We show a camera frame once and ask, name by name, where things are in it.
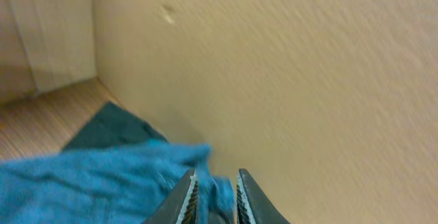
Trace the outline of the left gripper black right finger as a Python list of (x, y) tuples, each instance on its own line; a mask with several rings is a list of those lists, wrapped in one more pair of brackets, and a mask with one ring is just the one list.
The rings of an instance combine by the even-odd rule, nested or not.
[(237, 174), (237, 223), (289, 224), (246, 169)]

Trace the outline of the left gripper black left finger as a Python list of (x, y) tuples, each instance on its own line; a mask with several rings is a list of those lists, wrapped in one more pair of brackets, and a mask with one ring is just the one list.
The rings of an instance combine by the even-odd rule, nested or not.
[(197, 224), (198, 199), (198, 174), (189, 169), (143, 224)]

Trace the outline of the dark navy blue shorts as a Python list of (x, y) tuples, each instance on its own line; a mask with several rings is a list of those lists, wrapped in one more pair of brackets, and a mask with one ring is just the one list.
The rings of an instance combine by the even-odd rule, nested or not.
[(149, 140), (1, 163), (2, 223), (142, 223), (186, 171), (199, 180), (201, 223), (234, 217), (231, 180), (208, 169), (211, 146)]

